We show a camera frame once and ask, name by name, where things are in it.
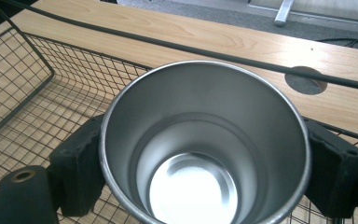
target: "gray floor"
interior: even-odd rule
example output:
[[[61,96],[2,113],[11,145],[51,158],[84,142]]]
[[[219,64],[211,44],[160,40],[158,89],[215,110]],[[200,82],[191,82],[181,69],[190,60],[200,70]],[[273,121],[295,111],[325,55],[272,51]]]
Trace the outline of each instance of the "gray floor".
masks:
[[[119,4],[172,13],[206,21],[246,27],[274,34],[309,40],[358,38],[358,22],[339,21],[312,15],[291,13],[282,28],[273,20],[277,13],[270,8],[252,7],[247,0],[117,0]],[[330,42],[344,46],[348,41]]]

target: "wooden table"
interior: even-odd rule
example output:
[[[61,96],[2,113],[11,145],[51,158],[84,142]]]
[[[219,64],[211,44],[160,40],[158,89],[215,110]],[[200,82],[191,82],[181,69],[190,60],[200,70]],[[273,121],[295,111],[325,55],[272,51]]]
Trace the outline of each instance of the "wooden table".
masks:
[[[206,49],[287,67],[307,66],[330,76],[358,80],[358,49],[337,47],[210,21],[194,20],[90,0],[39,0],[34,4],[34,7],[75,21],[83,21],[197,49]],[[27,10],[14,16],[12,20],[23,32],[41,35],[150,67],[183,60],[215,60],[194,53],[167,49],[117,35],[81,28]],[[7,27],[7,24],[0,25],[0,32]],[[328,84],[327,89],[321,94],[302,94],[294,91],[286,84],[283,74],[243,64],[237,65],[276,85],[290,98],[303,116],[358,133],[358,90]],[[38,152],[44,154],[45,157],[64,137],[78,127],[71,122],[54,120],[51,115],[48,115],[47,119],[53,119],[49,123],[51,126],[54,126],[54,123],[63,125],[62,130],[65,132],[62,133],[62,130],[57,132],[54,127],[48,128],[45,132],[31,132],[29,131],[30,128],[26,130],[26,132],[30,132],[27,136],[35,138],[36,135],[40,135],[38,141],[45,142],[42,146],[43,150],[48,146],[48,151],[41,149],[42,151]],[[61,134],[62,136],[57,137],[57,139],[50,137],[46,140],[46,133],[51,136],[54,134]],[[13,139],[15,139],[14,141],[21,140],[16,136]],[[352,142],[356,141],[351,138],[347,139]],[[0,140],[0,145],[5,147],[5,142]],[[7,169],[13,169],[16,166],[17,163],[7,167]]]

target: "black wire grid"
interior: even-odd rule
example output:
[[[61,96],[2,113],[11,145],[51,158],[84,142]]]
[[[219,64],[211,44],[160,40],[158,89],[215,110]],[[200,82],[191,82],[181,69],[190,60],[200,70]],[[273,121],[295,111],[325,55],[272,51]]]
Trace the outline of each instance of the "black wire grid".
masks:
[[[48,155],[80,125],[104,113],[128,83],[149,67],[45,37],[26,34],[44,63],[14,29],[0,34],[0,179],[26,165],[49,165]],[[358,137],[335,133],[358,146]],[[110,193],[84,217],[61,223],[139,223]],[[283,223],[332,223],[304,197]],[[358,223],[358,210],[352,219]]]

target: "stainless steel cup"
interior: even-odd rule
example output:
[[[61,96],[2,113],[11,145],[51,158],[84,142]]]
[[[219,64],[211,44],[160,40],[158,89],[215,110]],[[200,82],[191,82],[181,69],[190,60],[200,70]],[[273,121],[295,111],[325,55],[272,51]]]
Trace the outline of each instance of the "stainless steel cup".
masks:
[[[129,84],[103,120],[109,188],[144,223],[276,223],[310,178],[307,130],[261,77],[172,63]]]

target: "metal wire mesh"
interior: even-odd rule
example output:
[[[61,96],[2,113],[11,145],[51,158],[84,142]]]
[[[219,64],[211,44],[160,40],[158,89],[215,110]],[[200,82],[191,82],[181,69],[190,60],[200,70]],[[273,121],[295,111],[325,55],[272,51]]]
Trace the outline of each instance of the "metal wire mesh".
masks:
[[[49,153],[60,142],[87,119],[104,113],[120,90],[149,69],[140,64],[41,36],[27,36],[47,59],[55,71],[55,76],[0,128],[0,179],[10,171],[25,165],[47,167]],[[5,37],[0,38],[0,42],[5,41]],[[19,42],[19,46],[24,45],[23,40]],[[10,85],[20,91],[23,89],[23,82],[16,82],[16,78],[19,78],[17,74],[22,73],[10,72],[5,73],[5,76],[13,80],[9,81]],[[33,83],[34,76],[22,78],[25,78],[25,82]],[[44,78],[39,77],[38,81],[43,81]],[[0,89],[3,89],[0,91],[0,106],[19,104],[17,98],[5,94],[5,90],[8,91],[11,86],[0,85]],[[337,134],[358,146],[357,138],[348,137],[343,133]],[[139,223],[120,206],[108,187],[103,189],[101,198],[88,215],[63,217],[59,211],[59,219],[61,223]],[[304,197],[282,223],[331,221],[323,217]],[[342,223],[358,223],[358,210],[352,219],[343,221]]]

